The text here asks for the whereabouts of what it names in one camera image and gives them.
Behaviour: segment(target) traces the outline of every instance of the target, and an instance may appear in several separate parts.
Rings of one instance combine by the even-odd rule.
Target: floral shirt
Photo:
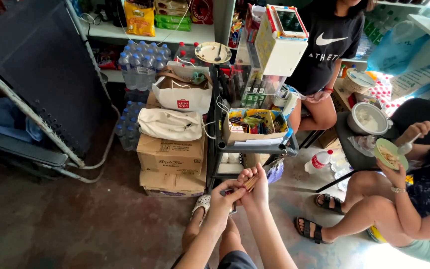
[[[416,211],[421,215],[421,218],[429,216],[430,177],[412,178],[408,176],[408,186],[406,190]]]

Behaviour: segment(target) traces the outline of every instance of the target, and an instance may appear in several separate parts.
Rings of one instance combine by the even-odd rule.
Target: white crocs
[[[194,216],[195,210],[197,210],[197,208],[203,206],[203,208],[205,208],[205,212],[204,212],[204,217],[202,217],[202,220],[200,221],[200,225],[202,225],[202,222],[204,221],[205,217],[207,216],[207,212],[208,209],[210,208],[210,194],[204,194],[202,196],[200,196],[197,199],[197,202],[195,203],[195,207],[192,210],[192,217]]]

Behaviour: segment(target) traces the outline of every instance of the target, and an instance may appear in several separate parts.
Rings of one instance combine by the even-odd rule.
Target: nike swoosh
[[[321,33],[318,36],[318,38],[316,39],[316,45],[318,45],[318,46],[325,46],[325,45],[331,44],[331,43],[336,42],[336,41],[347,39],[347,37],[335,38],[335,39],[323,39],[323,34],[324,33]]]

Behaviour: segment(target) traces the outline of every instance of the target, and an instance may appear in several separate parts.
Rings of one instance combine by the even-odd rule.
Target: concrete floor
[[[270,186],[270,208],[299,268],[430,268],[368,239],[365,233],[333,245],[316,245],[293,226],[296,216],[335,224],[341,216],[316,207],[313,193],[332,172],[309,176],[303,165],[319,149],[287,159],[283,178]],[[181,236],[196,198],[147,197],[138,183],[135,152],[114,143],[103,178],[92,185],[74,179],[34,183],[35,177],[0,165],[0,268],[167,269],[181,252]],[[329,191],[343,198],[336,186]],[[242,244],[259,268],[260,255],[243,209],[233,216]],[[216,268],[218,251],[210,265]]]

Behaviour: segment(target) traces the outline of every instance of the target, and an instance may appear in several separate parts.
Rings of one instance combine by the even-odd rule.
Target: woman
[[[253,191],[247,193],[247,190],[242,188],[243,183],[257,174],[259,179]],[[233,188],[239,189],[232,194],[221,195],[222,190]],[[243,170],[237,181],[222,182],[213,189],[212,195],[200,196],[192,211],[192,218],[183,232],[182,250],[184,254],[180,255],[172,268],[210,268],[207,261],[220,236],[222,240],[220,241],[218,268],[256,268],[241,244],[240,233],[235,222],[228,216],[233,202],[237,200],[240,200],[247,212],[248,222],[260,251],[263,266],[265,268],[296,268],[268,207],[268,180],[260,163],[257,164],[257,167]]]
[[[422,138],[429,131],[430,122],[416,123],[395,144],[400,146],[418,133],[422,133]],[[372,171],[355,173],[349,180],[344,202],[328,194],[318,196],[315,201],[318,206],[346,214],[337,225],[321,227],[298,217],[296,229],[317,243],[329,244],[339,236],[359,233],[375,225],[393,247],[430,262],[430,145],[414,144],[406,158],[420,161],[421,168],[411,170],[406,177],[402,165],[399,171],[394,171],[378,160],[385,176]]]
[[[290,115],[294,132],[326,130],[336,123],[330,94],[342,59],[356,56],[364,28],[363,11],[373,7],[374,0],[314,0],[299,9],[310,37],[301,61],[285,81],[306,96]],[[302,104],[311,117],[301,119]]]

